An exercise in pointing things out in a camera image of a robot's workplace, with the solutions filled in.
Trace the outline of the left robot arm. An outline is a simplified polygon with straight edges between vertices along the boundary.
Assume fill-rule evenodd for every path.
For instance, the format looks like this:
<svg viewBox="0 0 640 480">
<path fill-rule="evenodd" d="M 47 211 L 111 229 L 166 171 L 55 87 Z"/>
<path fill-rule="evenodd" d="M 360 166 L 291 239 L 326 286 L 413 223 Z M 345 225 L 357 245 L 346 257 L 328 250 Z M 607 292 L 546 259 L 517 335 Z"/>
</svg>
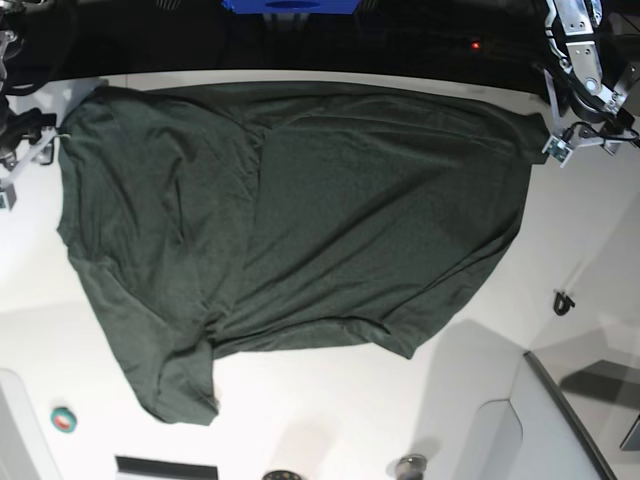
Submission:
<svg viewBox="0 0 640 480">
<path fill-rule="evenodd" d="M 580 148 L 615 155 L 639 145 L 625 108 L 639 75 L 607 34 L 600 1 L 548 1 L 544 32 L 551 59 L 543 73 L 552 114 L 543 152 L 566 164 Z"/>
</svg>

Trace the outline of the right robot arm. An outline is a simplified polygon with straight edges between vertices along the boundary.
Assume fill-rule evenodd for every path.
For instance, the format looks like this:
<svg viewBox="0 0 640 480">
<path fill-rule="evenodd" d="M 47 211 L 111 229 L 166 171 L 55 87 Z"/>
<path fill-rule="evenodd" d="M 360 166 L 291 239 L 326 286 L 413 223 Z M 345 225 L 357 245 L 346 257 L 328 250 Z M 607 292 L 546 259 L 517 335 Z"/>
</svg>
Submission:
<svg viewBox="0 0 640 480">
<path fill-rule="evenodd" d="M 16 113 L 11 97 L 36 93 L 53 81 L 73 46 L 78 24 L 76 1 L 1 3 L 1 192 L 56 137 L 57 115 L 32 108 Z"/>
</svg>

